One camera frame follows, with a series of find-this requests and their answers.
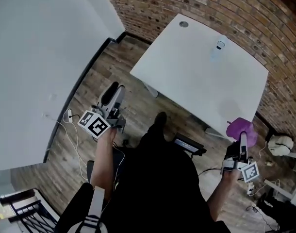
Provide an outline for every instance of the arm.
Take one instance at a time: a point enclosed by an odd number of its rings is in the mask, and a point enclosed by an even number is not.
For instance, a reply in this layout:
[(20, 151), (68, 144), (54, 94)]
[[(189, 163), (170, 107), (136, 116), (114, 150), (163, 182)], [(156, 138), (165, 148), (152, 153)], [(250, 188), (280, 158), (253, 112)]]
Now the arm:
[(211, 216), (214, 221), (217, 221), (223, 204), (228, 198), (232, 188), (236, 185), (236, 181), (240, 177), (241, 171), (236, 169), (231, 172), (224, 172), (220, 183), (218, 184), (210, 198), (207, 200), (207, 204), (210, 208)]
[(108, 129), (99, 139), (96, 148), (91, 185), (105, 189), (104, 198), (109, 201), (114, 187), (113, 140), (116, 129)]

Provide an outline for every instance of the electronic device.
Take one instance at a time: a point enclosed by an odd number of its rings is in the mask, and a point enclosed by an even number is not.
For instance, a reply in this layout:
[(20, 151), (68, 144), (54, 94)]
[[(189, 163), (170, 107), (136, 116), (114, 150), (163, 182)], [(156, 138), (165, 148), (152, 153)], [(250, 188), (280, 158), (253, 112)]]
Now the electronic device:
[(96, 105), (84, 112), (78, 125), (94, 138), (98, 139), (110, 127), (123, 132), (126, 120), (120, 113), (120, 106), (125, 94), (125, 87), (113, 82), (102, 92)]
[(204, 149), (204, 146), (202, 144), (193, 141), (180, 133), (177, 133), (175, 135), (172, 142), (178, 145), (178, 147), (182, 150), (190, 152), (192, 154), (191, 158), (193, 157), (193, 155), (202, 156), (202, 154), (206, 153), (206, 149)]
[(260, 175), (257, 163), (252, 162), (252, 157), (248, 156), (248, 147), (254, 146), (258, 137), (252, 123), (239, 117), (228, 126), (227, 136), (233, 137), (237, 141), (227, 147), (221, 174), (225, 171), (238, 169), (242, 172), (246, 183), (257, 178)]

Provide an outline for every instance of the hand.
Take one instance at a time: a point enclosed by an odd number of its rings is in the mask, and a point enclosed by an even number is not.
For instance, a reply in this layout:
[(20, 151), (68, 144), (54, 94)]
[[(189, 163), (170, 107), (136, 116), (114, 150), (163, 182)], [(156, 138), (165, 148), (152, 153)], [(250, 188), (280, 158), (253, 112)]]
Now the hand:
[(117, 133), (117, 128), (110, 128), (105, 131), (105, 133), (99, 138), (98, 141), (109, 142), (110, 144), (112, 144), (116, 133)]
[(234, 185), (236, 181), (241, 177), (242, 172), (237, 169), (233, 169), (232, 171), (224, 171), (222, 175), (222, 180)]

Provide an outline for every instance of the person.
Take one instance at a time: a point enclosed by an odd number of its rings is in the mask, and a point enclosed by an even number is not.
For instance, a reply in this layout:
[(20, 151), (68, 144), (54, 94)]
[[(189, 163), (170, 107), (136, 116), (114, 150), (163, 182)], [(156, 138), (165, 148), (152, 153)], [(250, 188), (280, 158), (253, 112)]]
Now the person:
[(116, 129), (98, 139), (90, 183), (105, 189), (107, 204), (101, 221), (109, 233), (228, 233), (217, 218), (241, 172), (225, 172), (206, 202), (191, 158), (164, 138), (166, 118), (165, 112), (159, 113), (138, 147), (126, 152), (115, 191), (112, 144)]
[(296, 232), (296, 207), (289, 201), (281, 202), (273, 196), (271, 188), (268, 195), (264, 193), (257, 202), (257, 207), (267, 216), (273, 218), (280, 226), (279, 232)]

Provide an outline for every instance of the black shoe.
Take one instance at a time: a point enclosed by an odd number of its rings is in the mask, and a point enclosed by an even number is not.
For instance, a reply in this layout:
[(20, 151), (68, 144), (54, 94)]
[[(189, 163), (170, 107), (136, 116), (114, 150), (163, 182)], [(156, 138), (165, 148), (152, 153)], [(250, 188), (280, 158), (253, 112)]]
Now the black shoe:
[(164, 125), (166, 124), (166, 120), (167, 120), (167, 115), (164, 111), (162, 111), (154, 119), (154, 124), (164, 127)]
[(261, 204), (264, 203), (265, 197), (266, 197), (266, 193), (262, 194), (262, 196), (260, 197), (260, 199), (258, 199), (258, 201), (256, 203), (257, 207), (260, 207)]
[(274, 192), (274, 188), (271, 188), (268, 192), (268, 196), (266, 197), (266, 199), (270, 199), (273, 197), (273, 192)]

